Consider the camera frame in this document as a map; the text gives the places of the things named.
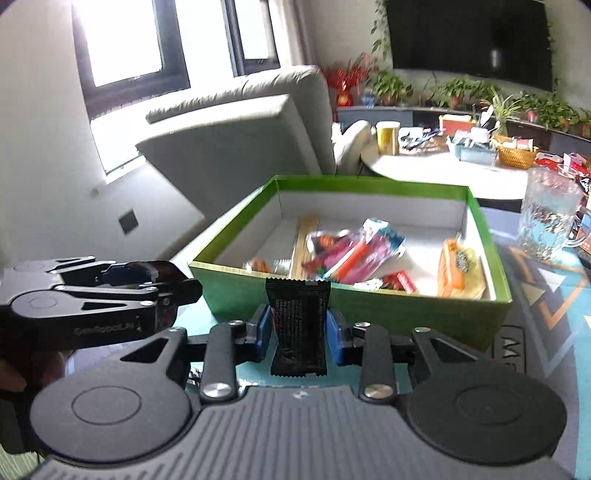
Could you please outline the pink candy bag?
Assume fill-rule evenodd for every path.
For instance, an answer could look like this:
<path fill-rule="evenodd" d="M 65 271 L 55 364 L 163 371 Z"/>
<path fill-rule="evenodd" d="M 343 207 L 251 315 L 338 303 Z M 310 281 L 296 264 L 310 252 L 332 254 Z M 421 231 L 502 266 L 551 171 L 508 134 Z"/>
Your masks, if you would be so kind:
<path fill-rule="evenodd" d="M 406 237 L 387 221 L 368 218 L 356 230 L 314 231 L 307 236 L 308 278 L 353 285 L 363 283 L 391 258 L 405 252 Z"/>

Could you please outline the woven yellow basket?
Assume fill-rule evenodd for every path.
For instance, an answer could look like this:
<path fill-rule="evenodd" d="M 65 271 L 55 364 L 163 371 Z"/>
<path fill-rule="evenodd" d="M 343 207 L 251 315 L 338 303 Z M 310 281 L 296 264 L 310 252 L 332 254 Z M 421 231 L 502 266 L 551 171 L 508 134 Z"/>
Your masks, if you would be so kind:
<path fill-rule="evenodd" d="M 492 143 L 498 151 L 502 165 L 521 170 L 527 170 L 533 166 L 539 151 L 532 139 L 495 134 Z"/>

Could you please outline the patterned teal table mat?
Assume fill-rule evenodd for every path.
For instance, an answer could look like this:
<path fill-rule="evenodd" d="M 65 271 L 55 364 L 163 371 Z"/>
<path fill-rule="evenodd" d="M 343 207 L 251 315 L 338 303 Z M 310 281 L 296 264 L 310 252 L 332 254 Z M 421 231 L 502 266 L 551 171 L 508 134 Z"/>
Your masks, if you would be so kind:
<path fill-rule="evenodd" d="M 550 385 L 568 410 L 566 431 L 554 459 L 578 479 L 590 479 L 590 280 L 579 258 L 564 250 L 558 264 L 521 256 L 515 242 L 518 213 L 483 208 L 509 281 L 513 303 L 493 343 L 491 356 Z M 217 323 L 204 299 L 180 307 L 174 326 L 189 335 L 207 333 Z M 358 389 L 359 368 L 337 367 L 328 375 L 282 379 L 266 363 L 238 367 L 240 384 L 278 386 L 349 385 Z"/>

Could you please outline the blue storage tray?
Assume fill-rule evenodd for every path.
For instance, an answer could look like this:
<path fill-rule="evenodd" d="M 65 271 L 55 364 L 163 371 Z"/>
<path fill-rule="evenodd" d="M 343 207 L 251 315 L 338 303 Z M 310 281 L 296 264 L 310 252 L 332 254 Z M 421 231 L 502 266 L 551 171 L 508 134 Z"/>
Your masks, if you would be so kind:
<path fill-rule="evenodd" d="M 474 144 L 466 146 L 463 142 L 455 143 L 451 137 L 447 138 L 446 144 L 449 152 L 459 161 L 476 165 L 493 166 L 497 159 L 497 150 Z"/>

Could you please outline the spider plant in vase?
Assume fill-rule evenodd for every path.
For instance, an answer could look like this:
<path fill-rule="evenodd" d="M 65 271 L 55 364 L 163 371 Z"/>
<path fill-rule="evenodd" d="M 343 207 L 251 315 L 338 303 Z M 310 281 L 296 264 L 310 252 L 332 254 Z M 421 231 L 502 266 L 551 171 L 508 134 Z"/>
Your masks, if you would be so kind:
<path fill-rule="evenodd" d="M 494 131 L 495 135 L 508 136 L 507 121 L 522 107 L 519 97 L 504 96 L 496 87 L 489 87 L 483 102 L 487 108 L 481 113 L 478 126 Z"/>

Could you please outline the black window frame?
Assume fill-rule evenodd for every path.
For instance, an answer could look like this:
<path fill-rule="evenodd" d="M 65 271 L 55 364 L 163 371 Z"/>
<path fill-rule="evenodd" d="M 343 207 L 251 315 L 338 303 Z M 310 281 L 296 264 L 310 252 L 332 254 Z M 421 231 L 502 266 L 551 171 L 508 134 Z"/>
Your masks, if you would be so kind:
<path fill-rule="evenodd" d="M 266 1 L 75 1 L 72 22 L 91 119 L 280 67 Z"/>

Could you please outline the yellow tin can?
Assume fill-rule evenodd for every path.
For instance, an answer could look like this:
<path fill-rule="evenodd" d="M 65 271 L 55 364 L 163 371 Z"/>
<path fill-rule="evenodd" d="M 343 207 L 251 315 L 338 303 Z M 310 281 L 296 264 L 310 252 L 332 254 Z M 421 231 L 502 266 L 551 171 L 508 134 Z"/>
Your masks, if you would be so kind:
<path fill-rule="evenodd" d="M 377 122 L 376 128 L 379 153 L 383 156 L 398 155 L 401 123 L 398 121 L 380 121 Z"/>

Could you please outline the black wall television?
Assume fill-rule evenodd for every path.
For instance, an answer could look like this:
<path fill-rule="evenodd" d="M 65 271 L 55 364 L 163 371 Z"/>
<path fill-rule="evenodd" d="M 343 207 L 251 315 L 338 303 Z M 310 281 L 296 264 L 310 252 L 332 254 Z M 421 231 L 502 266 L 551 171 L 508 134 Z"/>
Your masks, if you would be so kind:
<path fill-rule="evenodd" d="M 387 16 L 396 68 L 554 86 L 540 1 L 389 1 Z"/>

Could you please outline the white round coffee table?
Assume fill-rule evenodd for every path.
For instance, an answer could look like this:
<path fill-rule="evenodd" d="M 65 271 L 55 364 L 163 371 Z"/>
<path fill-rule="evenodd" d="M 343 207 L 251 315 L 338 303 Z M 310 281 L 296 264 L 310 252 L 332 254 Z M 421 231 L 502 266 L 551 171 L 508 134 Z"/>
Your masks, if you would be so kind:
<path fill-rule="evenodd" d="M 528 183 L 524 170 L 460 161 L 449 151 L 389 156 L 371 142 L 363 147 L 361 160 L 374 173 L 395 181 L 466 186 L 485 200 L 523 200 Z"/>

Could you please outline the red flower decoration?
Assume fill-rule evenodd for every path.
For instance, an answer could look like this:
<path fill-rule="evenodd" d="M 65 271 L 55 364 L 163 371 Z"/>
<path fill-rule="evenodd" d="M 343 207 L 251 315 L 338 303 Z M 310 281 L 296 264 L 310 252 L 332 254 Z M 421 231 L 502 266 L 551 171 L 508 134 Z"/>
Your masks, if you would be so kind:
<path fill-rule="evenodd" d="M 329 89 L 335 90 L 337 108 L 353 106 L 353 90 L 360 91 L 365 87 L 375 71 L 375 59 L 367 53 L 362 53 L 356 59 L 349 59 L 346 63 L 337 62 L 321 67 Z"/>

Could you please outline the orange yellow snack bag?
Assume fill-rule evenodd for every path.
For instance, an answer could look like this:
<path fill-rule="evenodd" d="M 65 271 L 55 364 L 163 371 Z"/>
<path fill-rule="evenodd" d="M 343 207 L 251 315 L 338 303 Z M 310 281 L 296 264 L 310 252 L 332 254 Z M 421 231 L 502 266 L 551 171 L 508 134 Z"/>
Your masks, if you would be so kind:
<path fill-rule="evenodd" d="M 437 279 L 443 298 L 479 300 L 487 288 L 480 258 L 456 238 L 443 243 Z"/>

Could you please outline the black snack packet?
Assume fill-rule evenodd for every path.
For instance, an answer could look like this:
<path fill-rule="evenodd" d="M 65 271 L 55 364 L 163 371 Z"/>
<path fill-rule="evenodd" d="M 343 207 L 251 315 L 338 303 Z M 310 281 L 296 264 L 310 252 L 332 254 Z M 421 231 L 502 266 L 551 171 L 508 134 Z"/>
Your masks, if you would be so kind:
<path fill-rule="evenodd" d="M 266 295 L 273 310 L 277 338 L 271 375 L 327 375 L 325 322 L 329 294 L 329 281 L 266 279 Z"/>

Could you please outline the long tan wafer pack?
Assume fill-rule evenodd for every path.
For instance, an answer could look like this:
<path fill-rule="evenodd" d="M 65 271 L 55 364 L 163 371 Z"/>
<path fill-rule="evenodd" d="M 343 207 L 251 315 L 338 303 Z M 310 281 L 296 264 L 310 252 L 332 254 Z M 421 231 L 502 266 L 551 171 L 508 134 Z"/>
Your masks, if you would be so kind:
<path fill-rule="evenodd" d="M 294 249 L 291 254 L 290 278 L 301 280 L 307 278 L 303 264 L 311 259 L 307 247 L 307 236 L 318 229 L 317 215 L 304 215 L 297 218 L 297 232 L 295 232 Z"/>

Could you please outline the green cardboard box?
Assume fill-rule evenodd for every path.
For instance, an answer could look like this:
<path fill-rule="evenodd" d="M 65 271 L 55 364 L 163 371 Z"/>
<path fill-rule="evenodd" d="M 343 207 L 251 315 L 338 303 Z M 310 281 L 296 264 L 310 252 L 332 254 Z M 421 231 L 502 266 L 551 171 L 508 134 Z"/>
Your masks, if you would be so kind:
<path fill-rule="evenodd" d="M 485 350 L 512 296 L 465 186 L 369 177 L 271 179 L 211 225 L 190 262 L 211 313 L 246 318 L 273 276 L 325 280 L 329 306 L 404 335 L 430 327 Z"/>

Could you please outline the orange box on table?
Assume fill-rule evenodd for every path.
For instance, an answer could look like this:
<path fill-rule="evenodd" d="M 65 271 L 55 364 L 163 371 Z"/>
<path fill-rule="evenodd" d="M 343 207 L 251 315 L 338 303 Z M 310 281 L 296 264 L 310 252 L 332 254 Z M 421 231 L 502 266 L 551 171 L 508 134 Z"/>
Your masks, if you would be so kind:
<path fill-rule="evenodd" d="M 476 126 L 471 115 L 444 114 L 439 116 L 439 129 L 444 135 L 453 137 L 458 131 L 470 132 Z"/>

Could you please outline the clear glass mug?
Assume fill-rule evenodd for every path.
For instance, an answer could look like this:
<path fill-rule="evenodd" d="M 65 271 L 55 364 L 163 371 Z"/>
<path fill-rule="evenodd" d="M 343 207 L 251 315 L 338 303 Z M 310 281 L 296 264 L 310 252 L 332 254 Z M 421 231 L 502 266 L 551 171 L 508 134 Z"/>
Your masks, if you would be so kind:
<path fill-rule="evenodd" d="M 563 171 L 543 167 L 528 171 L 528 184 L 519 218 L 517 240 L 529 256 L 552 261 L 564 248 L 583 245 L 590 228 L 581 226 L 570 238 L 575 220 L 590 218 L 583 204 L 584 190 Z"/>

